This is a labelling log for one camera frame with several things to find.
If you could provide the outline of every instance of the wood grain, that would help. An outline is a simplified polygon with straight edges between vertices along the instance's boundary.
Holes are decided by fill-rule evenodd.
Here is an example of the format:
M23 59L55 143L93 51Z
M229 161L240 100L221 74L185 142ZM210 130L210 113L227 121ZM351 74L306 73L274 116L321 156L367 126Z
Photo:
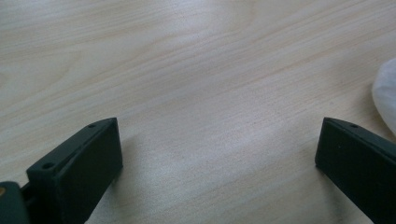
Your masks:
M0 1L0 180L117 117L88 223L370 223L315 168L323 117L388 139L371 86L396 3Z

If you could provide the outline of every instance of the white fabric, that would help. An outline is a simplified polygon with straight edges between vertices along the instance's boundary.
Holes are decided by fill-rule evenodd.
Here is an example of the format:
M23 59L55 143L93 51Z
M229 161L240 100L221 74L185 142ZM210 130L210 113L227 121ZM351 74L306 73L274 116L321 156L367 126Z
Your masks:
M384 63L373 86L375 106L396 135L396 58Z

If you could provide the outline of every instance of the white cloth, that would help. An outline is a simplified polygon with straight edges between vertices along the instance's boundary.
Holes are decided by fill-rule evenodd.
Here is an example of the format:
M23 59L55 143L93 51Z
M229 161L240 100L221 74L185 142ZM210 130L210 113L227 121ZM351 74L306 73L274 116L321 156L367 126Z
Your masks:
M373 86L373 98L382 119L396 135L396 58L379 69Z

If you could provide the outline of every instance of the light wood grain surface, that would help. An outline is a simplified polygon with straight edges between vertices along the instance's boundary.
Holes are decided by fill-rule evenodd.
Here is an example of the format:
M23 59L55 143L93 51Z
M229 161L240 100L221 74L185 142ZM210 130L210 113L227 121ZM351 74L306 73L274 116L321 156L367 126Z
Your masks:
M314 163L323 117L394 140L371 86L393 0L0 1L0 180L117 117L88 223L371 223Z

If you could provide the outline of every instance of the wooden table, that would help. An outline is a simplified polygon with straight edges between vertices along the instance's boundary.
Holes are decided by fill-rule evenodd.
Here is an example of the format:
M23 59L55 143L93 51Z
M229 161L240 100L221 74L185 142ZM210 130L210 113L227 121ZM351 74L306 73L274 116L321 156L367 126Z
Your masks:
M117 117L88 223L371 223L316 167L324 117L394 140L371 87L396 2L0 2L0 179Z

